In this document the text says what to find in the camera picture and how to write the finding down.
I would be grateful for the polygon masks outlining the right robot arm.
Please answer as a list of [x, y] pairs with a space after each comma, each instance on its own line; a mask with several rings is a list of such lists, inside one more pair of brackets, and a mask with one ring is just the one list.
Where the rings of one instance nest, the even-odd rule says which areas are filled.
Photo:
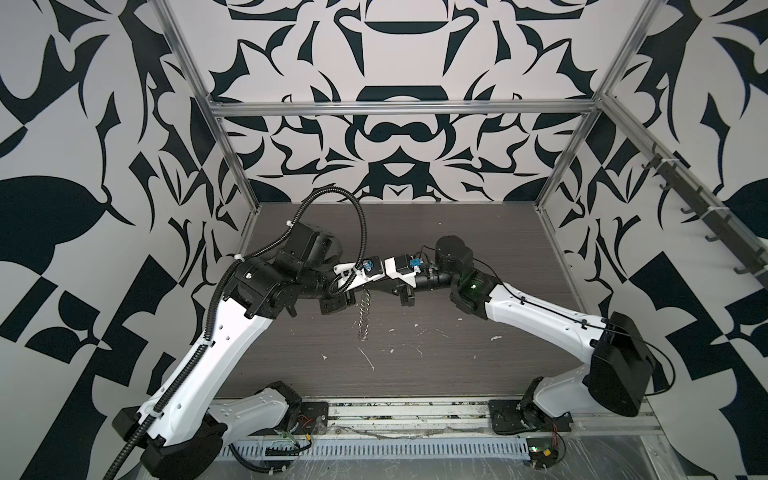
[[593, 408], [638, 415], [657, 362], [631, 318], [606, 319], [529, 295], [475, 259], [457, 236], [438, 240], [431, 264], [404, 254], [386, 259], [383, 268], [407, 294], [447, 288], [463, 313], [524, 331], [580, 361], [566, 373], [533, 381], [523, 410], [549, 418]]

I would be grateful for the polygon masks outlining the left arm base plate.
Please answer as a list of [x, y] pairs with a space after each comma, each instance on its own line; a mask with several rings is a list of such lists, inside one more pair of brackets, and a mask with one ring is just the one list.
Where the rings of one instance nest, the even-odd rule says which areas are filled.
[[302, 402], [289, 407], [286, 416], [275, 427], [268, 427], [262, 433], [313, 434], [327, 427], [329, 403], [324, 401]]

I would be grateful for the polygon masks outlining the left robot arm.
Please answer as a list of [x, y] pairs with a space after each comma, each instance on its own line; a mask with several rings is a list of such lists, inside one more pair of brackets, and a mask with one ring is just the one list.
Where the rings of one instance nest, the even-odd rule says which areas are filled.
[[367, 225], [360, 224], [355, 261], [343, 271], [328, 251], [332, 235], [288, 222], [276, 240], [236, 256], [216, 285], [202, 334], [169, 379], [142, 405], [122, 409], [113, 421], [125, 445], [108, 467], [114, 479], [130, 454], [142, 449], [141, 465], [157, 479], [196, 479], [220, 451], [250, 433], [291, 429], [301, 397], [283, 382], [229, 406], [212, 402], [224, 381], [282, 311], [294, 315], [299, 299], [319, 300], [325, 313], [349, 305], [363, 269]]

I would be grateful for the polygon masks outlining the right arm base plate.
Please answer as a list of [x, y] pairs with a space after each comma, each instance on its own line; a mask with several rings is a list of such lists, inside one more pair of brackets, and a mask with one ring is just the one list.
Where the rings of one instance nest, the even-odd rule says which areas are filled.
[[534, 432], [571, 431], [569, 412], [550, 417], [531, 402], [493, 399], [488, 402], [492, 431], [497, 435], [518, 435]]

